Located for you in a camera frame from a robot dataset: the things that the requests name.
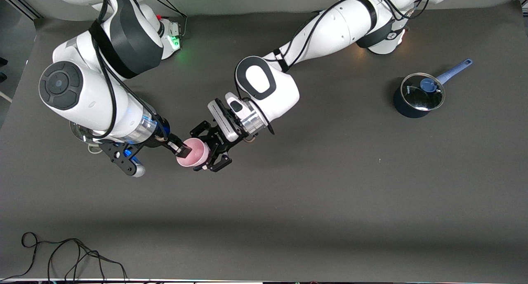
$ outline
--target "gray table surface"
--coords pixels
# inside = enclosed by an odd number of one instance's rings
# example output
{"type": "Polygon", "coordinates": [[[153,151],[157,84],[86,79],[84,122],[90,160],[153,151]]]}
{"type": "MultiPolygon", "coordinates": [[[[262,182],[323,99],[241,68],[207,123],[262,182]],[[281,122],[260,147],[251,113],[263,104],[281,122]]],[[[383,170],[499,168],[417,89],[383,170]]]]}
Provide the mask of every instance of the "gray table surface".
{"type": "MultiPolygon", "coordinates": [[[[183,50],[130,86],[187,138],[233,70],[289,40],[308,14],[192,17],[183,50]]],[[[53,49],[87,22],[45,20],[0,133],[0,276],[24,271],[23,232],[78,237],[132,278],[351,282],[528,281],[528,39],[518,2],[426,11],[401,47],[356,45],[298,64],[299,103],[219,173],[143,150],[141,178],[88,154],[40,101],[53,49]],[[411,120],[391,105],[415,72],[474,65],[445,105],[411,120]]],[[[45,277],[51,248],[28,278],[45,277]]],[[[63,275],[77,249],[57,253],[63,275]]],[[[108,277],[119,269],[105,265],[108,277]]],[[[91,261],[83,278],[98,278],[91,261]]]]}

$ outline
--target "black strap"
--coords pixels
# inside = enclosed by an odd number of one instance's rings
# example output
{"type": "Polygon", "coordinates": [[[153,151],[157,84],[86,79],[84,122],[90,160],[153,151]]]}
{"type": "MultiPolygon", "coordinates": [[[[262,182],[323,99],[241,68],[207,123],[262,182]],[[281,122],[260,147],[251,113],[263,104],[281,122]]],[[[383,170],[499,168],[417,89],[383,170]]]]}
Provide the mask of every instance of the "black strap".
{"type": "Polygon", "coordinates": [[[370,13],[370,29],[368,30],[368,32],[370,32],[372,29],[374,29],[374,27],[377,24],[376,9],[374,8],[374,5],[372,4],[372,2],[370,2],[369,0],[357,0],[357,1],[361,2],[368,10],[368,13],[370,13]]]}
{"type": "Polygon", "coordinates": [[[284,60],[284,55],[280,49],[274,49],[273,54],[275,55],[275,59],[277,60],[277,62],[279,62],[279,65],[281,66],[280,68],[283,70],[283,73],[290,70],[290,66],[288,66],[288,64],[284,60]]]}
{"type": "Polygon", "coordinates": [[[158,29],[158,35],[162,37],[162,35],[165,33],[165,26],[161,21],[159,22],[160,22],[160,29],[158,29]]]}
{"type": "Polygon", "coordinates": [[[121,77],[124,77],[125,79],[131,79],[135,76],[137,76],[137,73],[134,73],[131,71],[119,58],[119,55],[117,55],[117,52],[114,50],[112,42],[104,32],[101,25],[94,21],[92,23],[92,26],[88,29],[90,34],[92,35],[92,38],[95,39],[99,49],[101,49],[101,53],[104,55],[104,58],[108,61],[108,64],[112,66],[112,68],[119,74],[121,77]]]}
{"type": "Polygon", "coordinates": [[[392,31],[392,23],[394,23],[394,19],[391,19],[387,24],[381,26],[376,31],[358,39],[358,41],[356,41],[356,44],[358,44],[359,47],[365,49],[381,42],[382,40],[386,39],[392,31]]]}
{"type": "Polygon", "coordinates": [[[404,26],[404,27],[402,27],[402,28],[400,28],[400,29],[398,29],[398,30],[394,30],[393,32],[396,33],[396,35],[400,35],[400,33],[401,33],[404,29],[405,29],[406,31],[409,31],[409,27],[404,26]]]}

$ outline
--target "green light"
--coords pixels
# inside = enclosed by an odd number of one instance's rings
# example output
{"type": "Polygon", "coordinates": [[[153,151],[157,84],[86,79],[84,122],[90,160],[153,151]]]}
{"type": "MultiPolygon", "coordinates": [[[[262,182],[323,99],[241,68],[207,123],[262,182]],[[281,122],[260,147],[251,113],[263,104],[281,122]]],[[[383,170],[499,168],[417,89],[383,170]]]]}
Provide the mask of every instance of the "green light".
{"type": "Polygon", "coordinates": [[[167,38],[168,38],[168,40],[170,42],[170,46],[174,50],[178,50],[179,49],[179,37],[178,36],[167,35],[167,38]]]}

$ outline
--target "pink cup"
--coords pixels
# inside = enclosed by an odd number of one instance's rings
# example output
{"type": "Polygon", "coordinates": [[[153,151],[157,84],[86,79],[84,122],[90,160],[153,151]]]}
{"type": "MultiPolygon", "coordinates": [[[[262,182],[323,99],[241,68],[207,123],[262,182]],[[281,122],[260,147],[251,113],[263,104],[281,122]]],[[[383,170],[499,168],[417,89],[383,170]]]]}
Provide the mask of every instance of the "pink cup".
{"type": "Polygon", "coordinates": [[[182,167],[195,167],[204,163],[209,156],[209,147],[196,137],[191,137],[183,141],[183,144],[193,149],[186,158],[176,157],[177,162],[182,167]]]}

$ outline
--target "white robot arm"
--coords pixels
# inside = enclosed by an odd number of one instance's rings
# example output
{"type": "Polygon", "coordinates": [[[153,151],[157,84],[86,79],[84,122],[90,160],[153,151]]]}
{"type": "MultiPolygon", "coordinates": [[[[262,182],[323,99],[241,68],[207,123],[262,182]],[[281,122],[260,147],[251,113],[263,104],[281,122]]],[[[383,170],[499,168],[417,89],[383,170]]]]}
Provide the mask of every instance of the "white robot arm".
{"type": "MultiPolygon", "coordinates": [[[[332,54],[352,43],[373,53],[391,53],[401,43],[405,24],[413,19],[411,15],[422,1],[339,0],[298,29],[282,47],[263,58],[252,56],[241,60],[235,70],[236,86],[248,97],[229,92],[225,97],[228,109],[219,99],[209,103],[217,126],[211,127],[204,121],[191,132],[192,137],[201,139],[211,150],[209,158],[196,170],[218,171],[230,164],[227,152],[232,146],[242,140],[253,141],[259,130],[266,127],[273,133],[270,122],[299,100],[295,81],[285,73],[291,66],[332,54]]],[[[426,0],[426,5],[441,1],[426,0]]]]}
{"type": "MultiPolygon", "coordinates": [[[[62,0],[75,5],[88,5],[100,11],[103,6],[103,0],[62,0]]],[[[170,22],[168,19],[159,19],[152,11],[151,7],[143,3],[143,0],[135,0],[139,2],[141,13],[151,24],[154,30],[158,33],[163,44],[162,60],[170,57],[175,51],[180,49],[179,26],[177,23],[170,22]]],[[[112,6],[109,6],[108,13],[113,13],[112,6]]]]}
{"type": "Polygon", "coordinates": [[[77,137],[98,143],[127,175],[139,177],[145,168],[135,155],[142,147],[163,146],[179,157],[190,149],[123,83],[160,64],[158,31],[136,0],[101,2],[91,28],[53,51],[38,90],[43,103],[73,123],[77,137]],[[108,7],[113,12],[101,22],[108,7]]]}

